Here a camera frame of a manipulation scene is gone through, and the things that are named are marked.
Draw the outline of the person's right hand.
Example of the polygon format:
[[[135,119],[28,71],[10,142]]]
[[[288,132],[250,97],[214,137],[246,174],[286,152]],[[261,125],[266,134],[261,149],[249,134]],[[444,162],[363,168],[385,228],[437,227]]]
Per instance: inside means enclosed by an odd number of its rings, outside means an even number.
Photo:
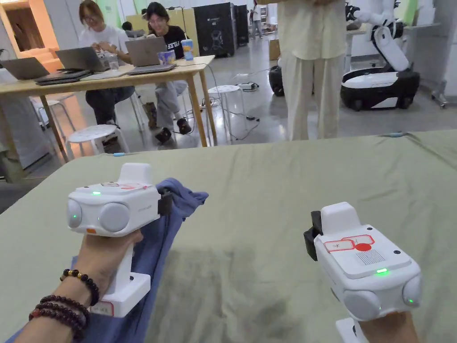
[[[419,343],[411,312],[394,312],[359,323],[369,343]]]

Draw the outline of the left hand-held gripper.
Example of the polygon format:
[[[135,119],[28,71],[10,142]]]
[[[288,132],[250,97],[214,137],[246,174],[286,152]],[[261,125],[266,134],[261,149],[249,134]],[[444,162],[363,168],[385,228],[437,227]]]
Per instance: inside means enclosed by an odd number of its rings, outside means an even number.
[[[80,187],[68,196],[68,226],[81,234],[123,237],[169,214],[170,196],[157,190],[147,163],[126,163],[118,180]],[[130,245],[93,313],[125,317],[150,291],[150,275],[133,272],[132,258]]]

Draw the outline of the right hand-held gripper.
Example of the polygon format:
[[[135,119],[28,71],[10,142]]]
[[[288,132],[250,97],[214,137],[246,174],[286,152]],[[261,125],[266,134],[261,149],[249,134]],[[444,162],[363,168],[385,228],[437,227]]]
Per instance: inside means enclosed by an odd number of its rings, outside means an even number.
[[[375,227],[362,224],[349,203],[312,211],[311,219],[303,234],[307,253],[349,315],[336,322],[342,342],[365,343],[362,322],[420,306],[418,263]]]

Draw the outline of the person's left hand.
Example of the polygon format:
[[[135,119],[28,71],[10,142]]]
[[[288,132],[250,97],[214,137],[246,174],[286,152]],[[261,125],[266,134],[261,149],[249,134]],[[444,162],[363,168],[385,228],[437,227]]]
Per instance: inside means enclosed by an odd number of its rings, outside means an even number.
[[[128,248],[142,239],[143,235],[140,230],[123,237],[85,235],[75,269],[88,275],[94,281],[99,289],[100,297],[102,297]]]

